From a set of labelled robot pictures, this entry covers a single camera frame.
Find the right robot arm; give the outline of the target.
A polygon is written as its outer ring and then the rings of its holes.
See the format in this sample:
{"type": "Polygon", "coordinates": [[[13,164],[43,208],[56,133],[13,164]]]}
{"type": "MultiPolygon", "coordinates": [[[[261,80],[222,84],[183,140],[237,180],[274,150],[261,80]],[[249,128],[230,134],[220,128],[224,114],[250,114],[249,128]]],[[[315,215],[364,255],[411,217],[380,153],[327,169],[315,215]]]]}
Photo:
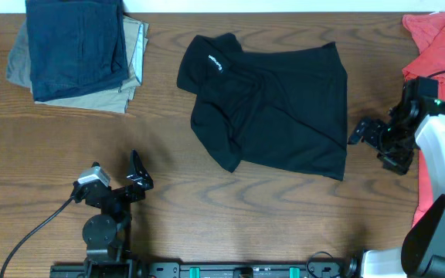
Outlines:
{"type": "Polygon", "coordinates": [[[384,123],[362,119],[348,139],[375,148],[379,159],[398,173],[409,167],[412,152],[423,153],[433,204],[411,228],[402,246],[370,250],[352,262],[357,277],[445,277],[445,102],[422,97],[403,100],[384,123]]]}

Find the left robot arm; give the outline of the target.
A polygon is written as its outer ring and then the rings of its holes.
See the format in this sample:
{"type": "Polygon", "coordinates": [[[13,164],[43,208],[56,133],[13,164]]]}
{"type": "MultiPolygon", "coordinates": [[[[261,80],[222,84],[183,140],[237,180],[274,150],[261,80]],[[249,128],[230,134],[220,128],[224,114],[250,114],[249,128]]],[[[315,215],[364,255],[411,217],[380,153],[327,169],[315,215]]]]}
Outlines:
{"type": "Polygon", "coordinates": [[[131,204],[145,199],[154,182],[135,150],[130,155],[127,179],[129,185],[112,189],[109,175],[95,162],[73,183],[72,199],[100,210],[83,226],[85,277],[147,276],[144,264],[131,252],[131,204]]]}

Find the black t-shirt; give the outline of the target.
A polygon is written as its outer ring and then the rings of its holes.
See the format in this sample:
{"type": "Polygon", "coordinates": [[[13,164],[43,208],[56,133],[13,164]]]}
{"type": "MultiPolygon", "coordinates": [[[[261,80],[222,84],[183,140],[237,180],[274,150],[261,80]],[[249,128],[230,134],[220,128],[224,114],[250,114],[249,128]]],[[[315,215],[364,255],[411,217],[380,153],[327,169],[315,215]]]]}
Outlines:
{"type": "Polygon", "coordinates": [[[196,36],[178,88],[195,94],[190,124],[225,170],[242,161],[342,180],[348,75],[336,45],[281,53],[243,50],[226,33],[196,36]]]}

